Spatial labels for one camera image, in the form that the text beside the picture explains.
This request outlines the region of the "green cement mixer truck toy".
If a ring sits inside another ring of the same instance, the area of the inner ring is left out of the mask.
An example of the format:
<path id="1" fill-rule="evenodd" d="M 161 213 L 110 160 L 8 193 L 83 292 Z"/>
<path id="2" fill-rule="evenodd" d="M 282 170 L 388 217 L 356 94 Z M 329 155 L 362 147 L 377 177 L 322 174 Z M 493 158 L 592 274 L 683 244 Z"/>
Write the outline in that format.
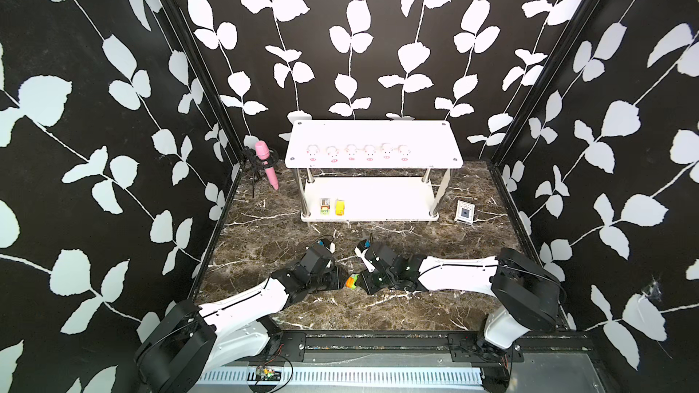
<path id="1" fill-rule="evenodd" d="M 359 276 L 357 274 L 350 275 L 345 282 L 345 287 L 348 289 L 356 289 L 358 279 Z"/>

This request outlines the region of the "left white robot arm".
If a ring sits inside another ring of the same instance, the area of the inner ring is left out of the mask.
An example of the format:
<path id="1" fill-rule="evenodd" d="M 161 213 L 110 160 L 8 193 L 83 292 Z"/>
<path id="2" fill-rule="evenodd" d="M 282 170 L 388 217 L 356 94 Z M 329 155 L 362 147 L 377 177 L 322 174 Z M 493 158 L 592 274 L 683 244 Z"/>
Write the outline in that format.
<path id="1" fill-rule="evenodd" d="M 279 329 L 262 320 L 306 296 L 341 289 L 348 273 L 334 258 L 331 238 L 260 284 L 218 302 L 179 302 L 136 351 L 138 376 L 152 392 L 187 392 L 201 375 L 264 351 Z"/>

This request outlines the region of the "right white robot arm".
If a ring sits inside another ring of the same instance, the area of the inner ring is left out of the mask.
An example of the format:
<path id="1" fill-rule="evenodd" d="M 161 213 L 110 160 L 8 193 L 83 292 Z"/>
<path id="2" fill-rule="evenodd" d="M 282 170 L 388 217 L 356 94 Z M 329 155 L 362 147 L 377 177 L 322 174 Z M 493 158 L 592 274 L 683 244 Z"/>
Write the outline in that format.
<path id="1" fill-rule="evenodd" d="M 388 245 L 364 240 L 355 254 L 367 267 L 356 285 L 374 294 L 382 289 L 406 292 L 464 291 L 497 298 L 501 307 L 484 324 L 480 341 L 509 349 L 528 332 L 552 332 L 562 299 L 560 280 L 522 253 L 505 247 L 478 259 L 398 255 Z"/>

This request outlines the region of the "yellow orange dump truck toy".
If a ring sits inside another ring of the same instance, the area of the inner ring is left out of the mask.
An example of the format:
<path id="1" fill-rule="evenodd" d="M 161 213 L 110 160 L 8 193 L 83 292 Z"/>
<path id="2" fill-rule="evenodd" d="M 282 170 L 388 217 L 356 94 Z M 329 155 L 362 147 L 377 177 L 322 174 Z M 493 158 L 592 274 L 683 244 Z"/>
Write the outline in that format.
<path id="1" fill-rule="evenodd" d="M 345 201 L 338 199 L 335 202 L 335 215 L 339 216 L 339 217 L 343 217 L 345 215 L 345 211 L 346 211 Z"/>

